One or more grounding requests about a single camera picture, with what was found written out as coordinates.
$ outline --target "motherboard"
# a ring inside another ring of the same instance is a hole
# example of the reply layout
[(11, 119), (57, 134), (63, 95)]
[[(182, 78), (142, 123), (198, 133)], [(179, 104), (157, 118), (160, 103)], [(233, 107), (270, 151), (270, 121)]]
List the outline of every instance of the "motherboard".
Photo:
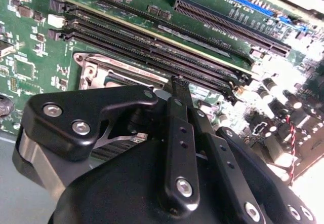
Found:
[[(320, 11), (283, 0), (0, 0), (0, 9), (5, 132), (18, 133), (35, 94), (170, 93), (177, 78), (215, 130), (230, 127), (267, 163), (287, 169), (306, 162), (296, 147), (322, 147), (311, 142), (324, 123)], [(118, 154), (108, 150), (101, 157)]]

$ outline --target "gray surface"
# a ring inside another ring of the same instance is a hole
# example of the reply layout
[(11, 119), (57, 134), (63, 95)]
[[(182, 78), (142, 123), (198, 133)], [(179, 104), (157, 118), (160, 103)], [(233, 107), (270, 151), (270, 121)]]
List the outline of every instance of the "gray surface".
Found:
[(49, 193), (20, 175), (11, 160), (14, 144), (0, 132), (0, 223), (47, 224), (55, 209)]

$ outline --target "red and black wire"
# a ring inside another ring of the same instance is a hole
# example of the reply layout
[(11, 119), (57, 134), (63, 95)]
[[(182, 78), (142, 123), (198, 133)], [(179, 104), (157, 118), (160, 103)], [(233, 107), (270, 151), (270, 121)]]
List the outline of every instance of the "red and black wire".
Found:
[(296, 155), (296, 145), (295, 145), (295, 141), (296, 141), (296, 127), (293, 124), (293, 122), (290, 120), (290, 116), (287, 115), (286, 116), (286, 122), (289, 124), (290, 127), (290, 134), (291, 134), (291, 155), (292, 155), (292, 164), (290, 166), (290, 173), (289, 173), (289, 177), (290, 177), (290, 183), (289, 185), (292, 186), (294, 183), (294, 171), (295, 171), (295, 155)]

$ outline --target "white connector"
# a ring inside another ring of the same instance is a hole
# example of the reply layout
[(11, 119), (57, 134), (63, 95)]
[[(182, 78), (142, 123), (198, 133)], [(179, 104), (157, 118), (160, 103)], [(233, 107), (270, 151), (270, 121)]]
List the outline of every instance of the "white connector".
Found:
[(65, 18), (62, 16), (52, 15), (50, 14), (48, 16), (47, 22), (49, 25), (55, 27), (55, 28), (62, 28), (65, 23)]

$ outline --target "silver screw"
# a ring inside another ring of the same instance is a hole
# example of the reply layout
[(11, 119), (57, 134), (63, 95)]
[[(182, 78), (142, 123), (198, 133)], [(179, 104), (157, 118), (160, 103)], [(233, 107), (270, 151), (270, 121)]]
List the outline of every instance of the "silver screw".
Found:
[(144, 95), (147, 96), (148, 98), (153, 98), (153, 95), (150, 91), (144, 91)]
[(307, 219), (313, 221), (314, 220), (314, 217), (312, 216), (312, 214), (304, 207), (304, 206), (301, 206), (300, 207), (304, 213), (304, 215), (307, 217)]
[(226, 129), (226, 134), (229, 136), (229, 137), (233, 137), (233, 133), (232, 131)]
[(202, 111), (200, 111), (200, 110), (198, 110), (197, 113), (198, 113), (198, 115), (201, 116), (201, 117), (204, 117), (204, 116), (205, 116), (205, 114), (204, 114)]
[(46, 105), (43, 108), (43, 112), (47, 116), (55, 118), (55, 117), (58, 117), (58, 116), (60, 116), (62, 114), (62, 109), (57, 105), (50, 104), (50, 105)]
[(246, 202), (244, 204), (245, 211), (247, 214), (252, 218), (253, 221), (259, 222), (261, 219), (260, 213), (258, 212), (257, 208), (250, 202)]
[(185, 179), (181, 178), (177, 180), (177, 189), (184, 197), (190, 197), (192, 195), (192, 187)]
[(72, 129), (79, 135), (87, 135), (90, 133), (90, 126), (86, 122), (76, 121), (72, 124)]
[(175, 103), (176, 103), (177, 105), (182, 106), (181, 101), (179, 101), (178, 99), (174, 99), (174, 101), (175, 101)]
[(297, 210), (294, 207), (289, 206), (289, 211), (296, 220), (301, 220), (300, 214), (297, 212)]

